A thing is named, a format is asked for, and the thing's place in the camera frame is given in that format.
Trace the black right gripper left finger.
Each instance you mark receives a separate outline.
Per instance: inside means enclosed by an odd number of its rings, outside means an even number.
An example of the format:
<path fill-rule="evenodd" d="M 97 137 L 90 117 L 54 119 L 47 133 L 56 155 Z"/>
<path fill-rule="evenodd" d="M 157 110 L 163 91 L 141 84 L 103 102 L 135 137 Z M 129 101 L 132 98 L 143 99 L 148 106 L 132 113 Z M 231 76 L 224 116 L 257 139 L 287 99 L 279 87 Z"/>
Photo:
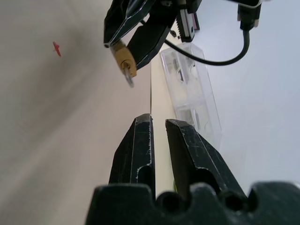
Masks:
<path fill-rule="evenodd" d="M 153 121 L 149 113 L 133 120 L 115 151 L 109 183 L 145 184 L 155 199 Z"/>

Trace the clear plastic compartment box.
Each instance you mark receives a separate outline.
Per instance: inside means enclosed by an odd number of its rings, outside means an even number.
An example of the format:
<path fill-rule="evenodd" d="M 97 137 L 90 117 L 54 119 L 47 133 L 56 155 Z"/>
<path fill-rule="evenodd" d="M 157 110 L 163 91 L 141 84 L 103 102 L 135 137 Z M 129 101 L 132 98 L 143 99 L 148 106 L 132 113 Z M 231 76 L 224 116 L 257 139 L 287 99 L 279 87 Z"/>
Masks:
<path fill-rule="evenodd" d="M 161 51 L 160 58 L 176 119 L 219 149 L 222 129 L 206 65 L 172 48 Z"/>

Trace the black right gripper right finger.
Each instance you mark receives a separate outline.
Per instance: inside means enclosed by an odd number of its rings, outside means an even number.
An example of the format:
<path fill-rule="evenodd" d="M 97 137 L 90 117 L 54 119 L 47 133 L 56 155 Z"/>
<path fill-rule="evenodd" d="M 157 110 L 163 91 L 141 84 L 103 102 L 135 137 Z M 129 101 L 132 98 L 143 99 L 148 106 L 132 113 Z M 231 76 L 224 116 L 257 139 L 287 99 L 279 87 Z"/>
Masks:
<path fill-rule="evenodd" d="M 192 125 L 167 119 L 165 127 L 175 185 L 183 198 L 195 183 L 208 184 L 217 195 L 246 196 L 220 153 Z"/>

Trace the silver padlock key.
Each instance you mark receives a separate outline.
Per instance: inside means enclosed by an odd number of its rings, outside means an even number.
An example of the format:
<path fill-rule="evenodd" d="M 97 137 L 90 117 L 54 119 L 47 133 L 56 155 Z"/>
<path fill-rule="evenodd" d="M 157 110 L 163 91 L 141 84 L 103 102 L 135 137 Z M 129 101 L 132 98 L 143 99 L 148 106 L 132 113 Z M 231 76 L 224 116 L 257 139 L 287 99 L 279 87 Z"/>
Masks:
<path fill-rule="evenodd" d="M 133 82 L 133 79 L 132 79 L 132 76 L 131 76 L 131 73 L 130 73 L 128 67 L 124 68 L 123 74 L 125 76 L 125 79 L 126 79 L 128 85 L 130 86 L 130 88 L 134 88 L 134 82 Z"/>

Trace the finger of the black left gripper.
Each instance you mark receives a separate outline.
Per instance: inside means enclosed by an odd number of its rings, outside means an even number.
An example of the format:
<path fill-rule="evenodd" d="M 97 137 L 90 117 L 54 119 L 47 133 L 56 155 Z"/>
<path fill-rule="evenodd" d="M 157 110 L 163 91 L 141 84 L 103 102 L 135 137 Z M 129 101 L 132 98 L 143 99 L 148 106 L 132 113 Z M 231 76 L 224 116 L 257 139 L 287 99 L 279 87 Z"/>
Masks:
<path fill-rule="evenodd" d="M 174 13 L 150 14 L 146 23 L 137 28 L 127 45 L 135 60 L 136 69 L 149 64 L 158 54 L 174 21 Z"/>
<path fill-rule="evenodd" d="M 150 11 L 152 0 L 113 0 L 104 20 L 104 46 L 110 48 Z"/>

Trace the brass padlock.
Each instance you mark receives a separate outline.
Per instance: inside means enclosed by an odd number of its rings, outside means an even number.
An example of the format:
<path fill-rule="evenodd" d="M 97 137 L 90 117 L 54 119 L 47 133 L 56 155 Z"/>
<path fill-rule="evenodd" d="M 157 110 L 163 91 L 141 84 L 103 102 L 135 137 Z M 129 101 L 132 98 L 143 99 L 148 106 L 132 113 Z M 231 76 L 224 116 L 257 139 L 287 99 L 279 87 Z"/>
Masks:
<path fill-rule="evenodd" d="M 128 72 L 131 77 L 135 77 L 137 72 L 136 62 L 126 45 L 119 40 L 110 49 L 121 72 L 124 75 Z"/>

